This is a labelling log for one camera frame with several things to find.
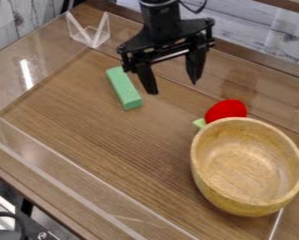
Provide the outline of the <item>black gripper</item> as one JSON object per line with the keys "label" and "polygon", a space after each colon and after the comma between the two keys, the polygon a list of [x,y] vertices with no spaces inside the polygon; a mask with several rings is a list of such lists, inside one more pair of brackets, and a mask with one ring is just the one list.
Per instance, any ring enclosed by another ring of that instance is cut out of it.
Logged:
{"label": "black gripper", "polygon": [[212,18],[181,20],[179,29],[163,37],[152,37],[149,29],[143,26],[139,33],[116,48],[121,57],[124,71],[136,72],[139,80],[149,95],[157,95],[157,86],[151,65],[185,56],[185,70],[189,81],[196,84],[201,77],[207,52],[213,46]]}

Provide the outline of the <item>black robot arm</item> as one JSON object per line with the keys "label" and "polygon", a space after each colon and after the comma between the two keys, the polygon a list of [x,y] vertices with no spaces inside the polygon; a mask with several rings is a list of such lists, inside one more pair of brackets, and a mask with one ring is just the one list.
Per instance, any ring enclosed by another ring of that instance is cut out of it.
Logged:
{"label": "black robot arm", "polygon": [[212,18],[180,18],[180,6],[197,14],[205,7],[189,9],[181,0],[139,0],[143,27],[116,48],[125,72],[137,74],[147,93],[159,93],[151,66],[177,56],[185,56],[185,71],[196,84],[201,77],[207,52],[213,46]]}

